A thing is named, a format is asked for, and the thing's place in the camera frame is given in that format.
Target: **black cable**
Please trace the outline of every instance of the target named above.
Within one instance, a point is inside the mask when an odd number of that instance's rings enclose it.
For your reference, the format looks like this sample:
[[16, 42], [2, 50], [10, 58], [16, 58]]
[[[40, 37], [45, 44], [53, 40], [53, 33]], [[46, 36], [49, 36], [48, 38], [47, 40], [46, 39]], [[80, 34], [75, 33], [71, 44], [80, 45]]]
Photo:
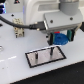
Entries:
[[9, 24], [9, 25], [11, 25], [11, 26], [14, 26], [14, 27], [25, 28], [25, 29], [33, 29], [33, 30], [35, 29], [35, 30], [36, 30], [34, 24], [33, 24], [33, 25], [29, 25], [29, 26], [27, 26], [27, 25], [19, 25], [19, 24], [15, 24], [15, 23], [13, 23], [13, 22], [10, 22], [10, 21], [6, 20], [6, 19], [3, 18], [2, 16], [0, 16], [0, 20], [3, 21], [3, 22], [5, 22], [6, 24]]
[[3, 18], [2, 16], [0, 16], [0, 20], [5, 22], [8, 25], [17, 27], [17, 28], [24, 28], [24, 29], [30, 29], [30, 30], [46, 30], [44, 21], [41, 22], [37, 22], [37, 24], [32, 24], [32, 25], [19, 25], [19, 24], [15, 24], [13, 22], [10, 22], [8, 20], [6, 20], [5, 18]]

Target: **white work surface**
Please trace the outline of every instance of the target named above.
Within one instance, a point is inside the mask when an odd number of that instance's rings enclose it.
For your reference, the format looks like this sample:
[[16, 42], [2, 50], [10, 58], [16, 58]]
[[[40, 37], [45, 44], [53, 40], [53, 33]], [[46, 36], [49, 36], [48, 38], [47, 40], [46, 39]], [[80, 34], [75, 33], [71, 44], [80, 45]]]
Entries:
[[[14, 17], [11, 17], [11, 14], [2, 16], [12, 21], [13, 18], [22, 18], [23, 15], [14, 13]], [[35, 68], [29, 67], [25, 53], [47, 47], [46, 34], [40, 31], [25, 30], [24, 37], [16, 38], [13, 27], [3, 23], [3, 27], [0, 27], [0, 46], [4, 48], [0, 52], [0, 84], [13, 83], [84, 60], [84, 32], [80, 29], [73, 42], [61, 46], [67, 59]]]

